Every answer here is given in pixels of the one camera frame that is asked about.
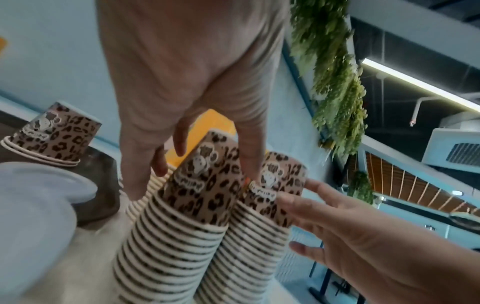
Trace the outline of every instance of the pipe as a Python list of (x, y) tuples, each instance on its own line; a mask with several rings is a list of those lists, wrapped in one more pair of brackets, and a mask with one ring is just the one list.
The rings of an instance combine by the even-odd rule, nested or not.
[[(465, 93), (465, 94), (460, 94), (459, 96), (465, 99), (477, 99), (477, 98), (480, 98), (480, 92)], [(423, 101), (438, 100), (438, 99), (442, 99), (442, 98), (441, 97), (418, 98), (415, 104), (415, 110), (413, 111), (413, 115), (410, 120), (410, 126), (413, 127), (417, 123), (417, 116), (419, 115), (420, 106), (422, 105)]]

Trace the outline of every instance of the white tablecloth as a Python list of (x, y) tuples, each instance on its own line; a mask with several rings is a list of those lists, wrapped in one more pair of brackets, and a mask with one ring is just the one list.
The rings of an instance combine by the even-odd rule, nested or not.
[[(118, 214), (102, 228), (77, 228), (63, 258), (17, 303), (112, 303), (112, 260), (131, 227), (131, 222), (124, 213), (127, 203), (123, 197)], [(299, 304), (276, 280), (270, 287), (269, 302)]]

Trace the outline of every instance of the ceiling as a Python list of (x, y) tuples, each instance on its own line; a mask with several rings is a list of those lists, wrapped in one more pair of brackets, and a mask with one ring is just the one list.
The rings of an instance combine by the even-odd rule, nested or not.
[[(446, 213), (469, 211), (480, 215), (479, 208), (465, 202), (461, 197), (452, 196), (448, 192), (368, 152), (366, 153), (366, 165), (368, 178), (373, 191), (376, 193)], [(350, 158), (344, 180), (345, 184), (350, 184), (354, 173), (358, 169), (358, 158)]]
[[(429, 6), (429, 2), (424, 1), (423, 5)], [(355, 18), (351, 19), (351, 24), (357, 61), (367, 57), (379, 62), (383, 59), (389, 67), (452, 93), (480, 91), (480, 70)], [(417, 99), (431, 95), (395, 78), (379, 78), (376, 71), (369, 69), (365, 69), (361, 77), (367, 91), (364, 98), (364, 107), (368, 111), (366, 134), (422, 161), (433, 129), (439, 127), (443, 118), (463, 109), (446, 101), (424, 102), (417, 124), (410, 127)], [(480, 174), (435, 169), (480, 189)]]
[(480, 28), (480, 2), (478, 0), (408, 0)]

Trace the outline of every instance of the ceiling light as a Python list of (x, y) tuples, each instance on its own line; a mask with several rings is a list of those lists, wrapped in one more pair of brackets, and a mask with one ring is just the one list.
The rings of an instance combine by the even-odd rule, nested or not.
[(455, 103), (458, 103), (466, 108), (469, 108), (471, 110), (474, 110), (476, 112), (479, 112), (480, 113), (480, 105), (470, 101), (470, 100), (467, 100), (465, 98), (462, 98), (458, 95), (455, 95), (455, 94), (452, 94), (452, 93), (449, 93), (445, 90), (442, 90), (440, 88), (437, 88), (437, 87), (434, 87), (432, 85), (429, 85), (428, 83), (426, 82), (423, 82), (421, 80), (418, 80), (416, 78), (413, 78), (412, 76), (408, 76), (404, 73), (401, 73), (397, 70), (394, 70), (392, 68), (389, 68), (389, 67), (386, 67), (384, 66), (383, 64), (380, 64), (378, 62), (375, 62), (371, 59), (368, 59), (368, 58), (365, 58), (363, 61), (362, 61), (362, 64), (365, 65), (365, 66), (369, 66), (371, 68), (374, 68), (374, 69), (377, 69), (381, 72), (384, 72), (384, 73), (387, 73), (391, 76), (394, 76), (394, 77), (397, 77), (403, 81), (406, 81), (410, 84), (413, 84), (417, 87), (420, 87), (424, 90), (427, 90), (435, 95), (438, 95), (438, 96), (441, 96), (443, 98), (446, 98), (450, 101), (453, 101)]

